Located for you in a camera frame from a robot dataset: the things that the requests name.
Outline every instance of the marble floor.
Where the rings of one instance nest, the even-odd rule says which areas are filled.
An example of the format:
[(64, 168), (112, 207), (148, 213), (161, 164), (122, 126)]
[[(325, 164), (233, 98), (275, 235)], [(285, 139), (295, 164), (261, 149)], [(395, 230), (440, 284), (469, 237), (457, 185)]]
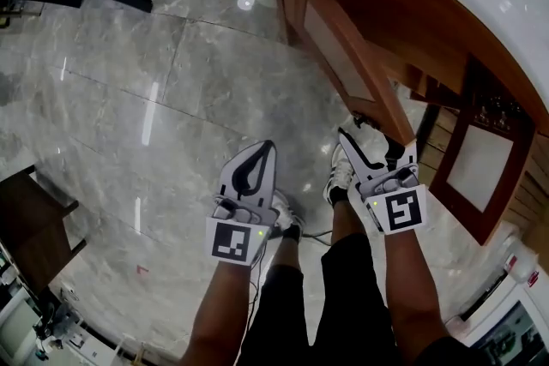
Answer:
[[(214, 269), (203, 256), (204, 217), (220, 168), (239, 149), (272, 139), (277, 186), (309, 232), (330, 228), (322, 188), (339, 126), (371, 159), (386, 144), (358, 131), (328, 80), (284, 45), (276, 10), (237, 0), (153, 0), (150, 15), (108, 0), (0, 31), (0, 178), (36, 164), (81, 206), (66, 221), (87, 247), (54, 280), (94, 327), (179, 357)], [(413, 126), (424, 108), (399, 90)], [(358, 196), (380, 289), (383, 239)], [(449, 318), (493, 269), (500, 230), (481, 248), (432, 197), (418, 232)], [(265, 261), (275, 250), (271, 243)], [(323, 306), (320, 256), (304, 240), (311, 341)]]

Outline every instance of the sneaker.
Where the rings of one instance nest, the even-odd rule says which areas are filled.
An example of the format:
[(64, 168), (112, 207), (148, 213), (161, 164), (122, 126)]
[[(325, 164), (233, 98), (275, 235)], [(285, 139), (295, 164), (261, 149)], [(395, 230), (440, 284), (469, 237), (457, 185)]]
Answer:
[(274, 223), (274, 228), (271, 232), (271, 238), (280, 237), (282, 232), (291, 225), (297, 225), (300, 230), (299, 235), (303, 235), (305, 222), (292, 210), (288, 199), (278, 189), (274, 190), (273, 203), (271, 206), (279, 212), (278, 219), (276, 220), (276, 223)]
[(323, 197), (330, 205), (332, 201), (329, 199), (329, 192), (339, 187), (344, 190), (349, 189), (351, 180), (353, 179), (354, 169), (345, 154), (345, 150), (341, 144), (337, 144), (334, 153), (332, 154), (332, 171), (329, 173), (329, 179), (324, 186)]

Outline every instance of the red tag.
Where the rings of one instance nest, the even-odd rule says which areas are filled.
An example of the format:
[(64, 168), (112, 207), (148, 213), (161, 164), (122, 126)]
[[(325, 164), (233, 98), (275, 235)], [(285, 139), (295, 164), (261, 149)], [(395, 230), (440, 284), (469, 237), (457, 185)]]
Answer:
[(511, 255), (509, 259), (505, 262), (505, 271), (508, 273), (511, 271), (511, 268), (515, 265), (516, 256)]
[(530, 278), (528, 279), (528, 287), (532, 288), (532, 285), (536, 283), (540, 276), (540, 272), (533, 272)]

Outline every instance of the forearm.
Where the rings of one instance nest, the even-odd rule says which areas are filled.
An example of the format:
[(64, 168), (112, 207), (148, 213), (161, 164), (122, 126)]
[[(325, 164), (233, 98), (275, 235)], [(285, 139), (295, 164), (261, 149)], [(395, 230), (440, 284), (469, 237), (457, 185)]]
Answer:
[(385, 237), (387, 304), (396, 342), (408, 361), (447, 335), (437, 288), (414, 231)]
[(217, 364), (233, 364), (246, 328), (249, 301), (250, 267), (220, 262), (196, 313), (190, 347), (181, 364), (210, 364), (190, 357), (212, 350), (224, 357)]

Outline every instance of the wooden cabinet door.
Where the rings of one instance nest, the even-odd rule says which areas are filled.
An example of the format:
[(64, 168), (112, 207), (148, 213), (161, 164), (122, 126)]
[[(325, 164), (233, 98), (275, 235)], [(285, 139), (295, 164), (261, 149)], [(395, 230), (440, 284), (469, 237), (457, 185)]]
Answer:
[(307, 44), (352, 114), (407, 145), (415, 135), (376, 52), (336, 0), (283, 0), (287, 20)]

